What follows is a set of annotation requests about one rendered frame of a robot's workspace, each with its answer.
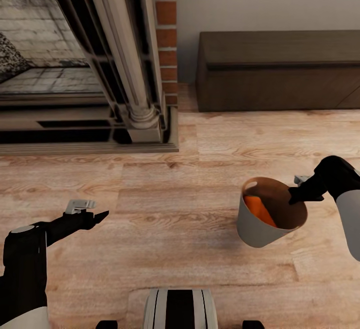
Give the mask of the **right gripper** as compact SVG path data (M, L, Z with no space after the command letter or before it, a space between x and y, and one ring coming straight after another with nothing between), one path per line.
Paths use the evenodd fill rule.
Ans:
M322 202L325 199L323 194L326 193L314 188L310 180L307 180L301 186L290 187L288 191L292 195L289 201L290 205L297 202Z

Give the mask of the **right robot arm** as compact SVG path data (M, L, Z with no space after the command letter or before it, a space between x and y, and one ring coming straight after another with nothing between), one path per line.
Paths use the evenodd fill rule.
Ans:
M360 172L340 156L325 157L314 175L295 175L297 187L290 187L290 205L297 202L322 202L329 192L337 205L347 246L360 262Z

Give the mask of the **robot trunk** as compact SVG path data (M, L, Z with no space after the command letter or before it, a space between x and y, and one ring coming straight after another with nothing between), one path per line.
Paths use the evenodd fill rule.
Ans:
M210 290L151 290L144 307L142 329L218 329Z

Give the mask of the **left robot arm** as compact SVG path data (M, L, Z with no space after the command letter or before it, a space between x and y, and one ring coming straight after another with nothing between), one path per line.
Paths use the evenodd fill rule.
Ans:
M0 276L0 329L50 329L47 295L47 247L80 229L91 230L108 215L94 215L94 200L70 199L63 216L9 232Z

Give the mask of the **trash can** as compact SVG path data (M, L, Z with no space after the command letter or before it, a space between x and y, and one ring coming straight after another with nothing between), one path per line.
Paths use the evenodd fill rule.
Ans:
M246 188L253 182L257 182L257 185ZM262 176L251 178L243 184L236 228L240 238L247 245L263 248L306 224L307 206L304 201L290 205L292 195L289 188L279 180ZM245 195L259 196L277 226L267 225L256 218L246 207Z

